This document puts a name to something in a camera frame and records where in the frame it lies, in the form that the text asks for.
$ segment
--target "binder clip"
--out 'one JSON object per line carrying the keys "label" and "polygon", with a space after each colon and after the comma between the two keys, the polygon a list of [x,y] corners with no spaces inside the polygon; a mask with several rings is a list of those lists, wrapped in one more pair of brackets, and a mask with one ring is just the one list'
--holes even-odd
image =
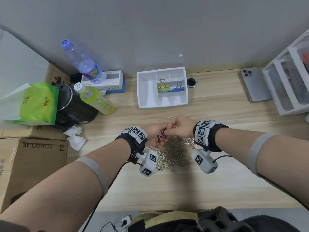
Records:
{"label": "binder clip", "polygon": [[165,81],[165,79],[160,79],[161,84],[160,84],[160,86],[158,86],[158,93],[170,92],[169,86],[165,85],[164,81]]}
{"label": "binder clip", "polygon": [[184,91],[184,88],[181,88],[181,84],[182,84],[182,82],[177,82],[177,86],[176,86],[176,88],[172,89],[172,92]]}

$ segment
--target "green tea bottle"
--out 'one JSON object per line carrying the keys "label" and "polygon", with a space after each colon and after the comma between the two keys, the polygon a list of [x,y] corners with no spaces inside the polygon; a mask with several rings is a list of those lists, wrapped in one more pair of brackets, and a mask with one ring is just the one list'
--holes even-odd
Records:
{"label": "green tea bottle", "polygon": [[82,83],[76,83],[74,89],[79,93],[83,102],[97,109],[104,115],[113,113],[115,107],[107,100],[96,88],[85,86]]}

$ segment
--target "hand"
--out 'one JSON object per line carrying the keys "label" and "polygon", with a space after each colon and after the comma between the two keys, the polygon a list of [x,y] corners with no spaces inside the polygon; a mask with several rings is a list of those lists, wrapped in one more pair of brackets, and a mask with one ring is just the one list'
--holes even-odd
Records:
{"label": "hand", "polygon": [[165,135],[173,135],[181,138],[194,138],[193,129],[197,121],[184,115],[172,119],[164,131]]}
{"label": "hand", "polygon": [[163,141],[158,141],[157,136],[161,131],[165,130],[167,126],[167,124],[149,124],[142,127],[142,129],[147,133],[148,142],[146,143],[146,146],[162,149],[162,146],[168,141],[168,138],[165,137]]}

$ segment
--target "desk surface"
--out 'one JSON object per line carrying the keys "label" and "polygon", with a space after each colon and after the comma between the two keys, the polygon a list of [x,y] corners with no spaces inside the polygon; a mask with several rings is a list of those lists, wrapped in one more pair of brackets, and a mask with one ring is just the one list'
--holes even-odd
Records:
{"label": "desk surface", "polygon": [[[168,122],[166,115],[183,114],[196,121],[215,119],[231,128],[309,140],[309,125],[304,114],[279,116],[273,101],[249,102],[239,70],[190,73],[189,76],[195,77],[198,85],[188,88],[188,105],[154,109],[138,107],[136,78],[127,79],[125,93],[106,95],[115,104],[121,101],[122,106],[110,116],[98,115],[93,122],[83,125],[82,136],[88,141],[78,154],[68,154],[68,162],[111,142],[129,126],[143,126],[158,120]],[[212,156],[223,154],[212,153]],[[127,164],[98,210],[209,209],[219,205],[226,208],[300,207],[294,199],[253,175],[235,159],[222,158],[218,165],[213,174],[204,174],[193,164],[189,172],[163,171],[147,178],[139,173],[139,166]]]}

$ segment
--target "black container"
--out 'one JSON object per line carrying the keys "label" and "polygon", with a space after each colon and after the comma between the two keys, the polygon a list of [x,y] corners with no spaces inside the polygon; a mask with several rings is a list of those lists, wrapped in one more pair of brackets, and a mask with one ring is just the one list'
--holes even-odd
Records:
{"label": "black container", "polygon": [[52,125],[54,128],[66,131],[77,123],[85,124],[94,120],[98,110],[84,103],[79,93],[71,86],[65,84],[54,86],[59,88],[56,123]]}

